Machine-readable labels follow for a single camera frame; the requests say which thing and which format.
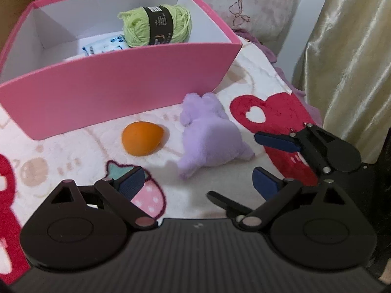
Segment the orange makeup sponge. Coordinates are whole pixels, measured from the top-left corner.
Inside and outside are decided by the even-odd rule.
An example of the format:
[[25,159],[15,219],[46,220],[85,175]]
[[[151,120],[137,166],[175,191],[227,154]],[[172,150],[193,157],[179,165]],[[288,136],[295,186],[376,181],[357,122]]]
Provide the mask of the orange makeup sponge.
[[125,151],[132,156],[151,154],[162,141],[164,129],[154,123],[138,121],[126,126],[121,141]]

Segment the pink cardboard box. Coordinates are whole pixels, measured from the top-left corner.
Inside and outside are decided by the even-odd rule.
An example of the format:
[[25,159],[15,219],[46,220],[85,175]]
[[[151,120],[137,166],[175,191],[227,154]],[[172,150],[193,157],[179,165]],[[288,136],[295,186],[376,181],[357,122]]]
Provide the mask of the pink cardboard box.
[[[83,56],[84,45],[121,34],[120,12],[162,4],[190,11],[186,42]],[[213,91],[240,49],[202,0],[36,0],[1,52],[1,106],[43,140]]]

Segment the green yarn ball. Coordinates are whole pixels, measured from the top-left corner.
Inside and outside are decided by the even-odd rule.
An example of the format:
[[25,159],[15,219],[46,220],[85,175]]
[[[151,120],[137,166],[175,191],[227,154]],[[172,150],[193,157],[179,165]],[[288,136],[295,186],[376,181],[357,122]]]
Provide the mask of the green yarn ball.
[[190,11],[181,5],[138,7],[117,15],[129,47],[182,43],[192,31]]

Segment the blue white wipes packet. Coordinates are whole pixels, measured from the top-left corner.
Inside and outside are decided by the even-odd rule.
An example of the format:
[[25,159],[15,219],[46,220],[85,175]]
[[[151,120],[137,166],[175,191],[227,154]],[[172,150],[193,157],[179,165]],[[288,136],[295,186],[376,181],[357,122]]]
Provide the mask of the blue white wipes packet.
[[125,49],[129,49],[129,45],[127,44],[122,34],[103,38],[82,47],[82,51],[86,56],[93,56],[96,54],[104,54]]

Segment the beige satin curtain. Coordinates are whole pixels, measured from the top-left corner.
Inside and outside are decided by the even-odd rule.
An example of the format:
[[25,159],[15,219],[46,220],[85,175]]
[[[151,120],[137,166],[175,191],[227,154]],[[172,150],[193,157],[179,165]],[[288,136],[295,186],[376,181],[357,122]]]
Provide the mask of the beige satin curtain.
[[390,128],[390,0],[326,0],[297,84],[324,129],[375,162]]

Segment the purple plush toy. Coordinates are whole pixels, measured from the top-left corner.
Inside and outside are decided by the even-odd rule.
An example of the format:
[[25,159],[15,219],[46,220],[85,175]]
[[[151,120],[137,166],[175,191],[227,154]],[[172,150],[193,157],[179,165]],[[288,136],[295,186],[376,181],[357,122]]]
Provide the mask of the purple plush toy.
[[184,154],[177,162],[181,178],[191,177],[202,167],[254,158],[254,152],[213,93],[188,93],[182,102],[180,123],[184,127]]

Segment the white bear pattern blanket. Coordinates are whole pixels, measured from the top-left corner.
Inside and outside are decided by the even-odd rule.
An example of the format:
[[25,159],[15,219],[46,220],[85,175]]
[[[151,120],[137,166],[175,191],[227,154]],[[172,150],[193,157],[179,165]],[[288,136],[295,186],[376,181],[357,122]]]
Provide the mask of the white bear pattern blanket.
[[[321,125],[316,108],[285,80],[275,55],[241,34],[243,47],[215,94],[243,140],[254,151],[250,161],[203,168],[187,180],[179,178],[177,161],[183,156],[181,106],[174,105],[130,115],[34,141],[1,113],[1,279],[11,284],[29,268],[19,245],[21,227],[57,184],[70,178],[91,185],[109,176],[117,178],[136,166],[145,183],[133,203],[150,216],[164,218],[222,218],[224,212],[208,201],[209,190],[255,208],[262,197],[253,188],[252,171],[262,166],[275,176],[306,184],[316,176],[297,152],[263,147],[254,140],[259,131],[278,134],[301,130],[306,122]],[[121,143],[121,134],[133,122],[146,121],[164,129],[154,153],[135,157]]]

